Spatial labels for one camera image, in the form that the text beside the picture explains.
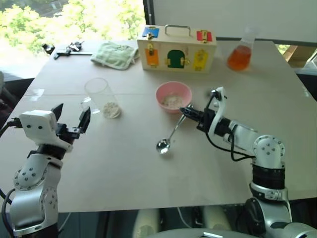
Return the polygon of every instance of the white wall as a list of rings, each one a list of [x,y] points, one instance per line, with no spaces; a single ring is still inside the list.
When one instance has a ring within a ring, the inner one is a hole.
[[[212,29],[241,37],[246,25],[258,38],[317,42],[317,0],[153,0],[155,24]]]

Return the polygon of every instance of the white table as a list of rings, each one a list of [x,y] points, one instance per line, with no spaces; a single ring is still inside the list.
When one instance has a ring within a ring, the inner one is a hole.
[[[244,203],[251,196],[250,161],[231,161],[189,119],[175,133],[171,151],[164,156],[156,152],[157,141],[170,134],[180,116],[163,112],[155,100],[156,88],[171,80],[190,86],[192,103],[200,110],[208,101],[206,92],[224,86],[227,118],[284,142],[290,199],[317,196],[316,102],[272,42],[255,43],[246,72],[231,71],[224,63],[236,42],[218,44],[208,75],[143,71],[140,62],[118,71],[96,66],[87,56],[51,59],[43,67],[12,116],[64,103],[59,121],[76,126],[84,84],[93,77],[108,80],[123,110],[117,119],[92,115],[87,133],[65,155],[58,185],[60,212]],[[84,43],[83,51],[97,46]],[[34,97],[37,89],[44,89],[42,96]],[[229,146],[221,138],[214,141]],[[35,148],[21,129],[10,128],[2,136],[0,186],[5,192]]]

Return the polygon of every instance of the orange liquid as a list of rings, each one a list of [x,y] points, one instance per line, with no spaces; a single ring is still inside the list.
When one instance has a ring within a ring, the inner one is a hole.
[[[246,46],[238,46],[227,60],[229,68],[235,71],[244,70],[249,66],[251,49]]]

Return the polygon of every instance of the toy box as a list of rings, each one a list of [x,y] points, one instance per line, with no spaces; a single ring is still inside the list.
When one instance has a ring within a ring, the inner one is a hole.
[[[217,41],[210,30],[146,25],[138,46],[143,69],[208,73]]]

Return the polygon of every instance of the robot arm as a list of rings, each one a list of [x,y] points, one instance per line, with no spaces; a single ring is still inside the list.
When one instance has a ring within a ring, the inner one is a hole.
[[[209,108],[213,99],[216,99],[217,112]],[[265,238],[316,237],[316,229],[292,223],[288,190],[285,187],[285,163],[282,160],[285,155],[284,144],[275,136],[261,135],[242,123],[225,118],[223,113],[226,100],[224,88],[217,88],[211,92],[211,100],[203,112],[193,108],[181,108],[181,112],[198,122],[197,129],[205,132],[211,143],[210,138],[214,135],[230,143],[231,150],[224,150],[231,152],[233,160],[233,146],[254,155],[237,152],[252,159],[253,179],[250,190],[254,197],[248,199],[245,206],[251,234]]]
[[[90,122],[90,109],[80,116],[78,127],[68,129],[57,123],[63,104],[52,111],[34,110],[20,115],[28,138],[39,147],[31,151],[25,165],[14,176],[15,197],[10,216],[15,236],[41,238],[58,236],[57,185],[61,161],[72,150],[72,144],[85,133]]]

